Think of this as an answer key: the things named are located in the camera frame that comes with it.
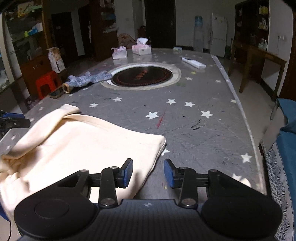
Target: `red stain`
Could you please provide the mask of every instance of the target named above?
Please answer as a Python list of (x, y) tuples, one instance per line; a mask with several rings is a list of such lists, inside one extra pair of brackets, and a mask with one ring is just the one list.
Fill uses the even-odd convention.
[(160, 124), (161, 124), (161, 122), (163, 121), (163, 117), (164, 117), (164, 115), (165, 115), (165, 112), (163, 113), (162, 117), (160, 118), (160, 120), (159, 120), (159, 122), (158, 122), (158, 124), (157, 124), (157, 129), (160, 127)]

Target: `star-patterned tablecloth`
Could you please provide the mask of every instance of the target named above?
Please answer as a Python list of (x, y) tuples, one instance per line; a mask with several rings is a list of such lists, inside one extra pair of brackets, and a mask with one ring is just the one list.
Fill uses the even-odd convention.
[[(183, 56), (206, 64), (206, 69), (198, 71), (190, 67), (181, 61)], [(147, 91), (113, 90), (96, 83), (74, 89), (71, 94), (58, 99), (46, 97), (26, 117), (34, 125), (45, 114), (63, 104), (70, 104), (79, 107), (81, 114), (95, 116), (129, 130), (165, 136), (166, 148), (136, 198), (178, 198), (179, 190), (167, 186), (163, 172), (165, 158), (170, 158), (176, 167), (190, 167), (197, 173), (218, 169), (260, 190), (262, 184), (254, 149), (242, 112), (222, 75), (224, 69), (217, 66), (210, 54), (152, 49), (152, 55), (143, 57), (128, 51), (128, 58), (123, 62), (109, 58), (89, 71), (94, 74), (120, 64), (147, 62), (147, 58), (150, 62), (180, 68), (179, 82)], [(8, 153), (26, 132), (27, 129), (10, 130), (1, 140), (0, 153)], [(199, 189), (199, 198), (200, 202), (206, 200), (204, 188)]]

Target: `metal bolt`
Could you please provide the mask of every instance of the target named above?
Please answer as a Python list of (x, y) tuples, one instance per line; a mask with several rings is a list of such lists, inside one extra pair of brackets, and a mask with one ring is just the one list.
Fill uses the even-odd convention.
[(192, 198), (185, 198), (181, 201), (181, 203), (185, 206), (193, 206), (196, 204), (196, 201)]
[(111, 206), (115, 203), (115, 200), (112, 199), (112, 198), (104, 198), (102, 201), (101, 201), (101, 204), (104, 205), (104, 206)]

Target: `pink tissue box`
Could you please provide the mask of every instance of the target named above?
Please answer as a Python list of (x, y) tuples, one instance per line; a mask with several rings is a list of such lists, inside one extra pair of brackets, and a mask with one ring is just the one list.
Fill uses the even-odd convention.
[(133, 45), (132, 46), (133, 53), (138, 55), (146, 55), (151, 54), (151, 46), (150, 45)]

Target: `white refrigerator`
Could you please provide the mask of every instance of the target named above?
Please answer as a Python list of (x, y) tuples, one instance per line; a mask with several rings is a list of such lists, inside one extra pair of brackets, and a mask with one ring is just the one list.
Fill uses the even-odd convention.
[(227, 19), (219, 17), (216, 14), (212, 14), (210, 28), (210, 53), (216, 56), (224, 57), (227, 37)]

